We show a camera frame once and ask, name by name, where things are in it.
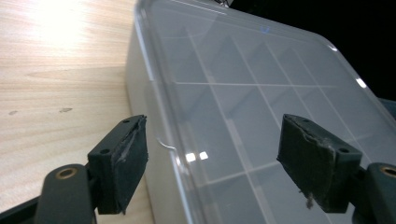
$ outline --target wood grain surface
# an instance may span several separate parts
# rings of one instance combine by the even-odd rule
[[[0,212],[40,194],[51,170],[132,115],[125,62],[134,0],[0,1]],[[143,178],[126,216],[153,223]]]

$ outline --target plastic lid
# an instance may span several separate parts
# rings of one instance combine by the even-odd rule
[[[352,205],[346,215],[308,209],[276,161],[284,114],[362,151],[364,168],[396,163],[394,120],[325,38],[188,0],[141,1],[135,22],[175,122],[195,222],[351,223]]]

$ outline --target table surface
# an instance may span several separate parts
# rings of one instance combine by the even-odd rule
[[[125,62],[135,0],[0,2],[0,212],[40,194],[43,179],[87,154],[132,115]],[[142,178],[126,216],[153,223]]]

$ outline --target screw hole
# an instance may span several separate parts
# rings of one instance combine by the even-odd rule
[[[389,175],[389,176],[393,176],[396,177],[396,169],[385,166],[381,168],[382,173]]]
[[[107,148],[100,150],[100,154],[107,154],[109,152],[110,152],[110,149],[107,149]]]
[[[342,147],[341,147],[339,150],[340,150],[341,152],[344,152],[344,153],[348,153],[348,152],[349,152],[349,150],[348,150],[348,149],[346,149],[346,148],[342,148]]]
[[[67,179],[67,178],[72,177],[76,173],[77,173],[77,169],[76,168],[66,168],[66,169],[63,169],[60,172],[58,172],[56,174],[56,178],[58,178],[58,179]]]

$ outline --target clear plastic box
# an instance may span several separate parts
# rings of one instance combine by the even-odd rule
[[[351,223],[305,206],[276,161],[284,114],[396,163],[389,112],[320,35],[210,2],[141,0],[127,64],[148,115],[156,223]]]

